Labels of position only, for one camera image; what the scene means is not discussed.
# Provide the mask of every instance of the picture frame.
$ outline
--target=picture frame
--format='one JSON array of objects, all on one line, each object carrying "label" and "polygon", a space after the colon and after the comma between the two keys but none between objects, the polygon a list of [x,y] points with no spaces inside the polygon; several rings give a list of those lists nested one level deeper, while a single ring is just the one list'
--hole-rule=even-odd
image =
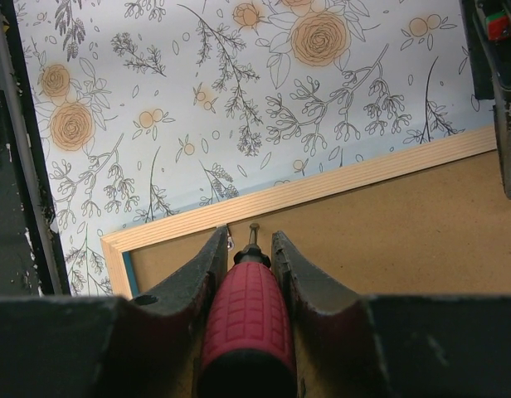
[{"label": "picture frame", "polygon": [[424,143],[101,237],[114,294],[139,294],[130,252],[272,211],[305,204],[497,148],[494,126]]}]

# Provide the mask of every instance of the orange flower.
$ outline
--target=orange flower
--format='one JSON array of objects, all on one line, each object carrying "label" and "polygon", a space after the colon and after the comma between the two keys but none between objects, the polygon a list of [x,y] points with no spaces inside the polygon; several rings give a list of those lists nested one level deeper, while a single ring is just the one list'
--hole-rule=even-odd
[{"label": "orange flower", "polygon": [[290,37],[294,56],[311,66],[329,65],[351,44],[346,21],[332,12],[310,12],[298,18]]},{"label": "orange flower", "polygon": [[299,17],[311,11],[322,12],[325,9],[325,0],[281,0],[281,2]]},{"label": "orange flower", "polygon": [[70,74],[63,65],[49,66],[43,71],[40,83],[43,92],[51,100],[63,102],[70,91]]},{"label": "orange flower", "polygon": [[93,137],[95,124],[90,111],[83,104],[65,102],[53,111],[49,129],[58,147],[65,151],[76,151]]},{"label": "orange flower", "polygon": [[242,27],[251,27],[256,29],[256,25],[260,22],[260,13],[253,4],[244,2],[239,4],[233,10],[233,20]]}]

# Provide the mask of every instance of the blue edge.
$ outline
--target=blue edge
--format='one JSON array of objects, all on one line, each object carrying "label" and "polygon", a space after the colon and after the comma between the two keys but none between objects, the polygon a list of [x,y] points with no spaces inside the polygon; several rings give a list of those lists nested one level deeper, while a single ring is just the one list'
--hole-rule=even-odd
[{"label": "blue edge", "polygon": [[123,253],[123,262],[127,277],[129,278],[130,292],[132,293],[132,297],[136,297],[139,294],[138,282],[136,281],[136,275],[134,273],[134,267],[132,266],[129,251],[125,251]]}]

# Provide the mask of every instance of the cork board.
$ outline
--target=cork board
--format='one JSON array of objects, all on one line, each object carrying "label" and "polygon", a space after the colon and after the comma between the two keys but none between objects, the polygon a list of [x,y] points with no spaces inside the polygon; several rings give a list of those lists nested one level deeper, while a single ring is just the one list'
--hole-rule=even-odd
[{"label": "cork board", "polygon": [[[266,253],[271,234],[282,230],[362,294],[511,293],[511,201],[496,152],[237,222],[230,257],[254,221]],[[133,250],[139,291],[190,260],[211,233]]]}]

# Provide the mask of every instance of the red handle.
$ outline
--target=red handle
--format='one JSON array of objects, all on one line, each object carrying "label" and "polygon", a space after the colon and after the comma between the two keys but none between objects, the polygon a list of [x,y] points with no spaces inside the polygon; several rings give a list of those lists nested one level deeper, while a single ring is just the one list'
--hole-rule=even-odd
[{"label": "red handle", "polygon": [[289,315],[275,276],[260,263],[235,265],[218,289],[207,320],[199,396],[227,396],[225,383],[242,386],[247,381],[243,390],[248,391],[237,390],[238,396],[257,389],[262,396],[275,396],[281,390],[274,382],[283,387],[280,396],[295,396],[295,373]]}]

